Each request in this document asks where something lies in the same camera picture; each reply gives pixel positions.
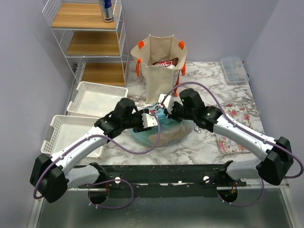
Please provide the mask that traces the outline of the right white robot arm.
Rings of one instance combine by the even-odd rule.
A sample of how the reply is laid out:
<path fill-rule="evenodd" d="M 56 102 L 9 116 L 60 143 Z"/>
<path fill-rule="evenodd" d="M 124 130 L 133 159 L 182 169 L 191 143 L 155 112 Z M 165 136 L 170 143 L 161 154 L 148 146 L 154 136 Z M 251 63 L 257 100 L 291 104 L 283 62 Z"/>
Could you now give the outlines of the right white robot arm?
<path fill-rule="evenodd" d="M 229 186 L 243 178 L 261 178 L 272 185 L 281 184 L 294 162 L 289 140 L 260 134 L 224 115 L 219 108 L 206 106 L 199 93 L 191 88 L 183 90 L 180 99 L 180 103 L 170 101 L 166 104 L 169 118 L 179 123 L 191 120 L 201 129 L 236 142 L 256 157 L 248 161 L 228 161 L 218 175 L 222 185 Z"/>

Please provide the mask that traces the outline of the blue plastic grocery bag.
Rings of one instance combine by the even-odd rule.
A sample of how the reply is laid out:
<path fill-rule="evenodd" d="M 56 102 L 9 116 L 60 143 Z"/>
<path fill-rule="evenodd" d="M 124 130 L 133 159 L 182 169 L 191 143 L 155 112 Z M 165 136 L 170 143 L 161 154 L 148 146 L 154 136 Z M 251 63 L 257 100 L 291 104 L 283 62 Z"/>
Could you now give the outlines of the blue plastic grocery bag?
<path fill-rule="evenodd" d="M 161 126 L 160 138 L 156 147 L 175 145 L 184 140 L 195 128 L 195 123 L 193 121 L 182 120 L 178 123 L 173 119 L 167 118 L 164 111 L 160 111 L 156 115 Z M 130 129 L 129 132 L 137 143 L 152 147 L 157 139 L 158 127 L 152 127 L 148 131 L 139 133 L 135 133 Z"/>

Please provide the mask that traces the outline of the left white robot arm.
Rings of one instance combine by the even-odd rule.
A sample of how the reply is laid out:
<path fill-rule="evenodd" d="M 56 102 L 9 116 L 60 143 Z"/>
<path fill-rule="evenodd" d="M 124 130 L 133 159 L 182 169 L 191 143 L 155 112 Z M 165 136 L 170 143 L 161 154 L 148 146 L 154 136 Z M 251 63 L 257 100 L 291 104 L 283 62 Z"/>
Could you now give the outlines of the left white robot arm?
<path fill-rule="evenodd" d="M 113 142 L 125 129 L 146 131 L 159 125 L 153 111 L 138 110 L 133 100 L 122 98 L 113 111 L 99 118 L 78 140 L 51 156 L 41 154 L 35 159 L 30 176 L 34 199 L 45 198 L 52 203 L 69 188 L 84 184 L 102 187 L 105 175 L 96 167 L 88 165 L 77 169 L 75 166 L 94 150 Z"/>

